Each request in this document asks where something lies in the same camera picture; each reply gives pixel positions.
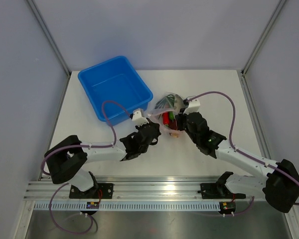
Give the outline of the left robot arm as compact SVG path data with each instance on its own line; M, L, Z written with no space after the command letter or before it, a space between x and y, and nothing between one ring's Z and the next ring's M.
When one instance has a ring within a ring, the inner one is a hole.
M69 198L99 198L101 186L91 171L82 168L83 165L101 161L129 161L158 143L161 135L158 123L149 120L136 126L136 130L116 144L87 144L80 141L77 135L71 135L45 153L43 164L47 165L54 184L71 185Z

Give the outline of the clear zip top bag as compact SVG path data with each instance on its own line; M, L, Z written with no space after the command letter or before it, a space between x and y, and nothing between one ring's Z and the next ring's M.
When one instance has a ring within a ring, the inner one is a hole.
M149 119L158 123L160 132L173 138L179 138L182 132L179 130L176 115L184 108L183 98L175 93L166 93L159 99L154 108L148 113Z

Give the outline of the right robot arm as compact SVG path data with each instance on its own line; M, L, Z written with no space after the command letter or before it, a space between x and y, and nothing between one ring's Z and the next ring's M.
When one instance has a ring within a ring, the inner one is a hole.
M223 181L216 185L219 196L259 191L273 208L282 213L288 213L297 205L299 174L290 161L276 162L234 148L225 136L210 130L206 119L198 112L179 114L175 118L180 129L187 133L200 152L229 162L250 174L249 177L238 178L233 173L224 173L221 176Z

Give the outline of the red toy chili pepper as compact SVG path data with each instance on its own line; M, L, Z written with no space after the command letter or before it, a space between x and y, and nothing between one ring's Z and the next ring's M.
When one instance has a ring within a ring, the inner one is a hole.
M169 120L169 117L168 117L168 112L165 112L162 114L162 123L164 126L168 126L170 120Z

